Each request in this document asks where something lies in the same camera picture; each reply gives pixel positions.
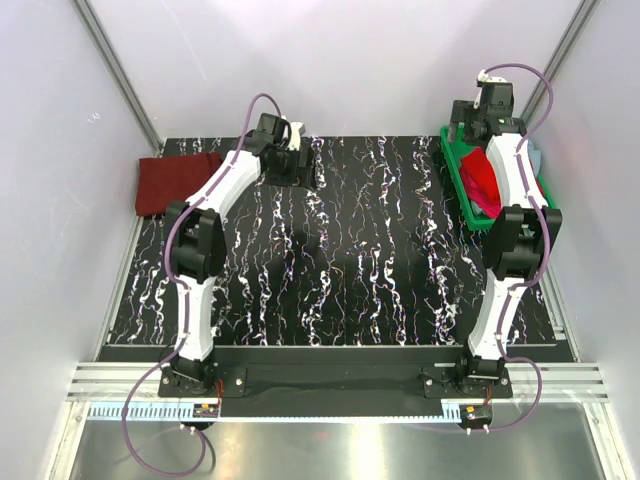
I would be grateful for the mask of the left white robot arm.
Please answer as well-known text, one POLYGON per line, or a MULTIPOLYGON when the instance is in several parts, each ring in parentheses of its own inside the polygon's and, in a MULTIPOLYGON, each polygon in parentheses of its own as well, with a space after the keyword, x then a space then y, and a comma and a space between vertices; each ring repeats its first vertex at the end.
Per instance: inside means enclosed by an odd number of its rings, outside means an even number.
POLYGON ((161 362, 163 382, 196 396, 221 387, 214 366, 211 310, 214 279, 227 257, 224 222, 240 196, 256 181, 276 187, 317 188, 310 141, 302 122, 263 113, 257 127, 241 135, 221 166, 184 201, 172 201, 164 268, 176 285, 178 337, 161 362))

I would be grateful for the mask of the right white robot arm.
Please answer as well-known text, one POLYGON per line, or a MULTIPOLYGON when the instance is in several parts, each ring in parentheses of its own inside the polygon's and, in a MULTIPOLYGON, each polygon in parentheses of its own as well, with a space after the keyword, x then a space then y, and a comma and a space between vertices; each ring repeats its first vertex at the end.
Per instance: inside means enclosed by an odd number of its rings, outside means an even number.
POLYGON ((466 220, 492 221, 483 243, 486 287, 480 313, 456 362, 466 396, 506 382, 506 347, 521 297, 546 269, 562 213, 546 198, 529 158, 527 130, 514 117, 513 86, 483 75, 475 100, 452 107, 444 153, 466 220))

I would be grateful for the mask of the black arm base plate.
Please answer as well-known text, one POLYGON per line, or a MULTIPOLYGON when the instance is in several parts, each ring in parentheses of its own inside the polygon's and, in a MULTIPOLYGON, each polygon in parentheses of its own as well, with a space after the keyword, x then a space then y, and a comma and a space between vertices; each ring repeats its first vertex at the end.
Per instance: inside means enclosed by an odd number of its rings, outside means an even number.
POLYGON ((224 418, 307 420, 426 417, 443 400, 513 396, 507 373, 457 383, 459 346, 239 347, 215 349, 204 385, 163 368, 162 397, 219 400, 224 418))

